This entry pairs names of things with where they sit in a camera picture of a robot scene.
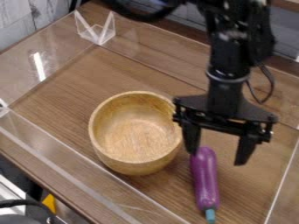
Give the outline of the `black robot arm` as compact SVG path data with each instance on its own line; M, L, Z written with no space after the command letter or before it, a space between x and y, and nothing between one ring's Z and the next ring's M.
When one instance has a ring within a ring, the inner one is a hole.
M172 120L181 127L190 154L197 152L202 129L237 136L234 164L244 165L256 146L270 141L277 122L276 115L260 108L265 101L250 103L242 95L253 67L269 81L274 80L264 65L276 43L269 24L270 0L152 0L160 9L146 14L135 12L123 1L103 0L111 11L137 22L164 19L186 3L193 3L204 16L209 38L208 91L172 99Z

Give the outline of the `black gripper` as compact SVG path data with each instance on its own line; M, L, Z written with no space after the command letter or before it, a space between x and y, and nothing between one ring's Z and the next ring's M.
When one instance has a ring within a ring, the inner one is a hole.
M189 154L196 154L202 129L238 137L234 166L244 165L256 145L269 141L277 118L270 112L254 106L242 95L242 85L246 85L258 104L270 98L274 90L273 75L265 68L261 68L261 74L269 82L269 91L264 99L257 98L254 94L248 81L249 74L230 77L209 69L206 94L178 96L172 100L174 105L172 119L181 127L184 147Z

